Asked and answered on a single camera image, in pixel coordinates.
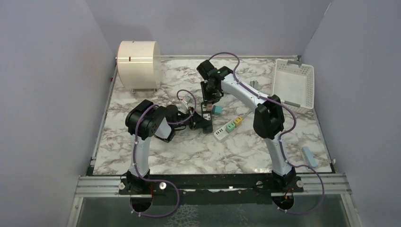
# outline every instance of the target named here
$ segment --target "screw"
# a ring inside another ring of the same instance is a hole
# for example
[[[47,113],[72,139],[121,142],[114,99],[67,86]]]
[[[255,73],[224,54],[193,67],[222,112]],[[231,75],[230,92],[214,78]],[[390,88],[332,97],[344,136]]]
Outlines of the screw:
[[[125,185],[124,185],[123,182],[121,182],[121,183],[118,185],[118,189],[124,190],[124,188],[125,188]]]
[[[258,182],[256,182],[256,186],[258,187],[258,188],[263,188],[263,182],[262,181],[258,181]]]
[[[297,185],[298,187],[300,187],[300,188],[303,188],[303,187],[304,187],[304,182],[302,182],[302,181],[297,181],[297,182],[296,182],[296,185]]]
[[[164,183],[164,182],[161,182],[161,183],[159,184],[159,188],[160,188],[161,190],[164,190],[166,187],[167,187],[167,184]]]

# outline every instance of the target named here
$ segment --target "white storage basket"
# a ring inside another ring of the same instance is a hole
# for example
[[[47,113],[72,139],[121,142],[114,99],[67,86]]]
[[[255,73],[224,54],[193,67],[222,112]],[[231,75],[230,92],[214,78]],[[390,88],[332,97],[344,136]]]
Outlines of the white storage basket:
[[[297,113],[314,107],[314,68],[297,61],[277,59],[272,95]]]

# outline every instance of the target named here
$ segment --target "light purple wall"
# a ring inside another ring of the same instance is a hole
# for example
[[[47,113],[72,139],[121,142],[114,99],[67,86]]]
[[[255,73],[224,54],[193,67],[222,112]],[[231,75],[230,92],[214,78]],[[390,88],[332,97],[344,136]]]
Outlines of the light purple wall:
[[[302,61],[315,108],[362,224],[400,226],[401,1],[335,0]]]
[[[0,0],[0,226],[65,226],[114,66],[83,0]]]
[[[331,0],[87,0],[113,52],[155,40],[164,55],[301,55]]]

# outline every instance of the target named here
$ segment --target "green block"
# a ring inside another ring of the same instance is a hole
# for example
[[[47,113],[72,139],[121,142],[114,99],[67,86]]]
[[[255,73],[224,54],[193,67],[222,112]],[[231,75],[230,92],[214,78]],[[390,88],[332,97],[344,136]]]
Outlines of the green block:
[[[228,132],[228,133],[232,132],[234,129],[235,129],[235,124],[234,124],[234,122],[231,122],[230,124],[228,124],[228,125],[226,126],[226,132]]]

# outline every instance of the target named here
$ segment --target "white marble tabletop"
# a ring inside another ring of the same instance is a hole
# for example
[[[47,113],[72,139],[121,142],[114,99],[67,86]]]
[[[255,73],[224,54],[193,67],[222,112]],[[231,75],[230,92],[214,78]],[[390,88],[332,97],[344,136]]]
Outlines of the white marble tabletop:
[[[187,89],[195,94],[198,103],[202,101],[202,78],[196,71],[196,67],[202,61],[174,58],[164,60],[162,84],[157,92],[133,94],[122,86],[118,77],[116,78],[97,151],[94,175],[120,175],[128,170],[132,146],[124,121],[128,112],[142,100],[148,99],[164,106],[179,106],[175,94],[179,89]],[[216,59],[211,62],[217,68],[228,66],[233,69],[236,60]],[[237,69],[237,75],[245,82],[257,80],[258,90],[270,95],[274,67],[275,59],[243,59]],[[248,108],[232,95],[224,95],[216,105],[222,106],[223,111],[221,115],[213,115],[214,130],[248,111]],[[284,126],[289,128],[293,120],[285,110],[284,115]],[[308,146],[318,163],[316,170],[331,172],[331,161],[314,112],[296,114],[296,117],[296,128],[283,137],[289,160],[295,165],[303,164],[300,149]],[[243,120],[242,126],[224,141],[217,141],[213,134],[203,134],[200,129],[193,131],[188,128],[177,131],[170,143],[153,138],[150,144],[149,166],[152,174],[268,173],[272,169],[266,144],[253,130],[253,114],[249,114]],[[306,168],[296,171],[310,172]]]

